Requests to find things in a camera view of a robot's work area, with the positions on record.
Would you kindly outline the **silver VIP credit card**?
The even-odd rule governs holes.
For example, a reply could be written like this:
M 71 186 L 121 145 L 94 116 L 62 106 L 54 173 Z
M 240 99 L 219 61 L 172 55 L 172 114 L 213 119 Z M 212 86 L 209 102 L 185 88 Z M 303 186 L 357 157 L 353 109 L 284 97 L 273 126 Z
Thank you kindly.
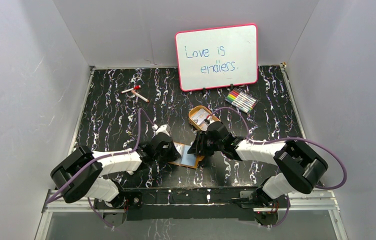
M 184 153 L 185 145 L 180 144 L 180 143 L 174 143 L 174 145 L 175 145 L 177 152 L 182 155 Z

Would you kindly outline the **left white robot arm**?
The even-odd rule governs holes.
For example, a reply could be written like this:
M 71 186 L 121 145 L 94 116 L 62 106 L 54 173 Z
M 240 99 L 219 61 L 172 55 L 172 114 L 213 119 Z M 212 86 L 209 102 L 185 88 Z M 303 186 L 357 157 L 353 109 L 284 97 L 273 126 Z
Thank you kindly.
M 173 139 L 166 133 L 157 133 L 150 141 L 135 148 L 120 151 L 92 151 L 79 146 L 51 172 L 50 177 L 58 193 L 50 197 L 51 203 L 62 197 L 71 204 L 82 198 L 94 198 L 107 202 L 113 208 L 125 203 L 125 194 L 111 179 L 104 176 L 118 172 L 136 172 L 151 162 L 173 162 L 181 157 Z

